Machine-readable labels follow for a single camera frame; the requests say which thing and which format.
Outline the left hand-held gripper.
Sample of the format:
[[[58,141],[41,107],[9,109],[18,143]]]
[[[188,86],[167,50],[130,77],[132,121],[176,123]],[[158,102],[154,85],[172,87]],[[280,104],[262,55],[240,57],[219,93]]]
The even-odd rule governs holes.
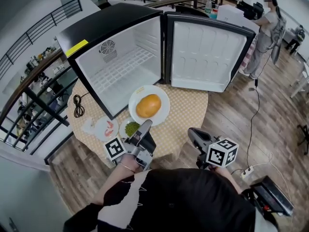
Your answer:
[[[105,143],[105,152],[110,159],[118,165],[124,154],[133,155],[135,162],[143,171],[150,168],[153,160],[156,144],[154,143],[149,130],[152,126],[152,120],[144,121],[131,137],[115,137]]]

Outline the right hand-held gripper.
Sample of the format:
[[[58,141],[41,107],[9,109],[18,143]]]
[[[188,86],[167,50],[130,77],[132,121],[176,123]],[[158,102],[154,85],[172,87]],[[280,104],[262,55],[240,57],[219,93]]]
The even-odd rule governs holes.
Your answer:
[[[224,168],[235,161],[239,144],[231,139],[213,142],[207,132],[192,127],[187,134],[193,146],[201,152],[196,162],[198,168],[206,169],[210,165]]]

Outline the orange round fruit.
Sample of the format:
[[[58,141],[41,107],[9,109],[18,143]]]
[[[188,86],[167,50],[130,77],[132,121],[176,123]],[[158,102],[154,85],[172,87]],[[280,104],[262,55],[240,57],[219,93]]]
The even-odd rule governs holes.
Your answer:
[[[161,108],[161,99],[156,94],[150,94],[140,100],[136,106],[136,113],[139,117],[153,117]]]

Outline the white round plate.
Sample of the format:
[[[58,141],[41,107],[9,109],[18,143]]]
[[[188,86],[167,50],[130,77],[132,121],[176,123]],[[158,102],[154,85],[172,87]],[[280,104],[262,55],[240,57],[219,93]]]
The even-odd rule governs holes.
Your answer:
[[[150,118],[139,117],[136,113],[136,106],[142,98],[150,94],[156,94],[157,96],[159,96],[159,98],[161,99],[161,108],[153,117],[150,117]],[[163,89],[157,86],[154,86],[154,85],[145,85],[145,86],[138,88],[137,90],[133,92],[133,94],[131,95],[129,99],[128,109],[129,109],[130,116],[138,124],[141,125],[144,121],[150,119],[153,122],[152,126],[156,126],[164,122],[165,119],[167,118],[169,114],[169,109],[170,109],[170,102],[169,102],[168,95]]]

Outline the black mini fridge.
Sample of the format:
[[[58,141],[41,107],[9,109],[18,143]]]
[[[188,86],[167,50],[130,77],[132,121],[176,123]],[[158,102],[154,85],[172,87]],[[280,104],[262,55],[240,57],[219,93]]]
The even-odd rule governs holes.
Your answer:
[[[109,118],[145,85],[223,92],[255,32],[204,16],[118,3],[56,39],[82,84]]]

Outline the person's right forearm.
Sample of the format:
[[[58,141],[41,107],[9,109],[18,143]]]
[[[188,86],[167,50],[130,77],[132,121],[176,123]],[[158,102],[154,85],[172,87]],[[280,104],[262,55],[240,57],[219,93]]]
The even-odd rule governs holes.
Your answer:
[[[229,182],[233,185],[233,187],[235,188],[235,190],[237,191],[238,194],[242,193],[242,189],[241,187],[237,184],[237,182],[234,180],[232,174],[228,171],[227,168],[220,168],[220,167],[215,167],[213,169],[213,171],[215,171],[217,174],[222,175],[223,177],[225,177],[227,180],[229,180]]]

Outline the pile of green beans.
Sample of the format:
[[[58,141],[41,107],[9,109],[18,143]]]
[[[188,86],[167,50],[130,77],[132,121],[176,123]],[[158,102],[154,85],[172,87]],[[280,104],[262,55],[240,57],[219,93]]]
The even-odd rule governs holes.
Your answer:
[[[125,133],[128,137],[131,137],[140,127],[140,124],[137,122],[129,122],[125,126]]]

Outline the beige checked tablecloth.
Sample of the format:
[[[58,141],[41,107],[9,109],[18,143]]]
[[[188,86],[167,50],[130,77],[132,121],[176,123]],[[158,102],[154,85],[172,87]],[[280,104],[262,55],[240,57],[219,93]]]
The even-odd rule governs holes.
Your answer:
[[[169,97],[170,110],[166,120],[150,129],[150,134],[156,143],[152,168],[173,167],[178,159],[183,145],[189,141],[187,130],[190,127],[201,128],[207,106],[206,91],[176,88],[170,85],[157,84]],[[103,142],[95,135],[82,131],[82,125],[91,117],[96,123],[106,114],[88,93],[81,81],[77,81],[67,102],[65,112],[75,137],[85,144],[109,168],[115,166],[106,156]]]

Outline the white plate with shrimps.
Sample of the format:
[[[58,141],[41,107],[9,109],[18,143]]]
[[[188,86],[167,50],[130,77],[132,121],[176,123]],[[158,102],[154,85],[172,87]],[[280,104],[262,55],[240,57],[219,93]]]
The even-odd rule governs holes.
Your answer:
[[[113,130],[113,134],[111,137],[105,137],[104,132],[108,126],[107,120],[112,122],[114,124],[114,127],[112,128]],[[119,131],[119,124],[117,122],[116,119],[110,120],[107,116],[103,116],[100,119],[97,120],[96,124],[95,124],[95,133],[94,135],[101,141],[103,142],[107,142],[110,139],[114,138]]]

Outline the crumpled white wrapper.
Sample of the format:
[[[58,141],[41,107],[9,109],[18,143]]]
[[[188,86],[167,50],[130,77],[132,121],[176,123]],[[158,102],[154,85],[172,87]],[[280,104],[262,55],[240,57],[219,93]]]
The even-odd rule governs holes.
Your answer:
[[[82,125],[82,131],[89,135],[93,135],[95,133],[95,123],[91,117],[87,118]]]

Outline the black electronics box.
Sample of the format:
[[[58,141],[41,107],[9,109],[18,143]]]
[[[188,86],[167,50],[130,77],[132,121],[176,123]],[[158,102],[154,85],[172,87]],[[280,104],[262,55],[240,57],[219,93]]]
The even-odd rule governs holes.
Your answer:
[[[250,189],[257,195],[257,201],[264,211],[292,216],[293,204],[268,175],[252,182]]]

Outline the black railing with wooden handrail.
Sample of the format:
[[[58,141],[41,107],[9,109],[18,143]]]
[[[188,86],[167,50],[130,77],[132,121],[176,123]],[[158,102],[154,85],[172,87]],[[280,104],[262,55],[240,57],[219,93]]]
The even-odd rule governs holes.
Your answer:
[[[77,82],[60,49],[44,55],[26,74],[0,113],[0,140],[23,152],[54,119],[69,125],[60,113]]]

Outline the black office chair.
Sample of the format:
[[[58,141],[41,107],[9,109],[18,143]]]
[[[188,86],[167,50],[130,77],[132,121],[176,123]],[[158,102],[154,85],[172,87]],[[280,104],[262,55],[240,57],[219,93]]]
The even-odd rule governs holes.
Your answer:
[[[202,16],[202,17],[209,18],[209,16],[202,11],[199,11],[195,8],[182,6],[180,4],[175,6],[175,10],[176,12],[181,13],[181,14],[186,14],[186,15],[190,14],[190,15],[196,15],[196,16]]]

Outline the large white box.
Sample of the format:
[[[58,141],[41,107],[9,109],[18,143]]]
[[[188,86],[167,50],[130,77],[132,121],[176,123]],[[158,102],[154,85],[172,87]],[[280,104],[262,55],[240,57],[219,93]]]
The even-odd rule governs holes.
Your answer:
[[[226,22],[238,21],[244,18],[244,12],[229,4],[218,7],[217,19]]]

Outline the black metal balcony railing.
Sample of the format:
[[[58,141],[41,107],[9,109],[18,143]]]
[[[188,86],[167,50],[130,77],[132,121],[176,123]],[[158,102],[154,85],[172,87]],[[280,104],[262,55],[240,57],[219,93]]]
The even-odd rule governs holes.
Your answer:
[[[0,59],[0,79],[13,66],[21,54],[34,45],[34,42],[43,34],[82,10],[80,0],[71,0],[47,14],[25,31]]]

